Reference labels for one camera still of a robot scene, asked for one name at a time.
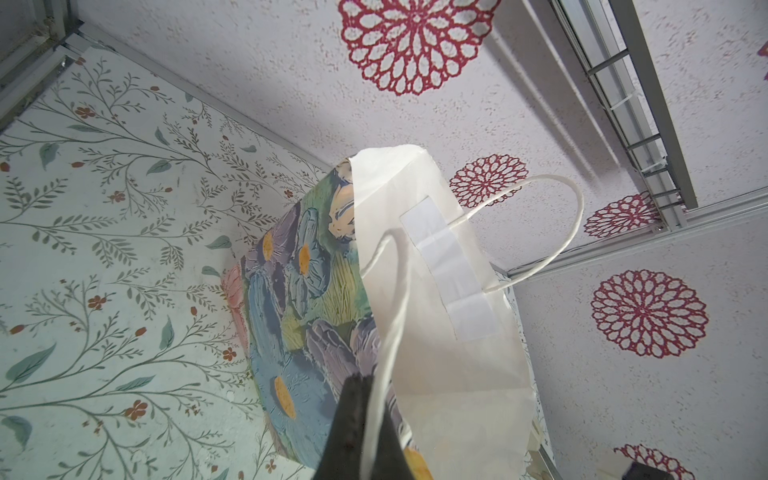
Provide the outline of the fake bun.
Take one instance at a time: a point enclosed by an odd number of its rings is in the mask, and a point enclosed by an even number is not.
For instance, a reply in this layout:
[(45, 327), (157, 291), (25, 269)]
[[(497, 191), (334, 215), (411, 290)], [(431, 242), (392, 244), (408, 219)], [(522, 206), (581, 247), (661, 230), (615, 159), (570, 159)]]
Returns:
[(422, 454), (411, 447), (403, 450), (410, 472), (415, 480), (433, 480), (429, 467)]

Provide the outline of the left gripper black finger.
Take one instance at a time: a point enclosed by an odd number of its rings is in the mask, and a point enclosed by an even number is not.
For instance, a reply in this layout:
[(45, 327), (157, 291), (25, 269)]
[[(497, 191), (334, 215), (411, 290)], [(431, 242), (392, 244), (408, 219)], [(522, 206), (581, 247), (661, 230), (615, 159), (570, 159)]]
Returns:
[[(330, 433), (314, 480), (359, 480), (368, 400), (373, 376), (355, 373), (343, 383)], [(414, 480), (394, 424), (385, 413), (371, 478)]]

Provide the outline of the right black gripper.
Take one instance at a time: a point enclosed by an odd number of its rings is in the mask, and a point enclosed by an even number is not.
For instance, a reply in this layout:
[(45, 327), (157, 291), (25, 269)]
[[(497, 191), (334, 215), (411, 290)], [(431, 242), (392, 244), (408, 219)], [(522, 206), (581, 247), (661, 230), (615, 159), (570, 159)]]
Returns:
[(638, 462), (632, 462), (621, 475), (622, 480), (674, 480), (666, 471)]

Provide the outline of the floral paper gift bag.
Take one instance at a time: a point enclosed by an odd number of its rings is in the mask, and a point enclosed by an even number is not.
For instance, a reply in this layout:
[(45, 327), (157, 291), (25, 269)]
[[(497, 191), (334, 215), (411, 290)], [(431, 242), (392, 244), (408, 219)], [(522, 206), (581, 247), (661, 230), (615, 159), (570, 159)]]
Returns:
[(429, 153), (338, 164), (222, 280), (276, 453), (319, 466), (345, 379), (372, 375), (360, 472), (389, 413), (434, 479), (516, 479), (535, 394), (510, 281)]

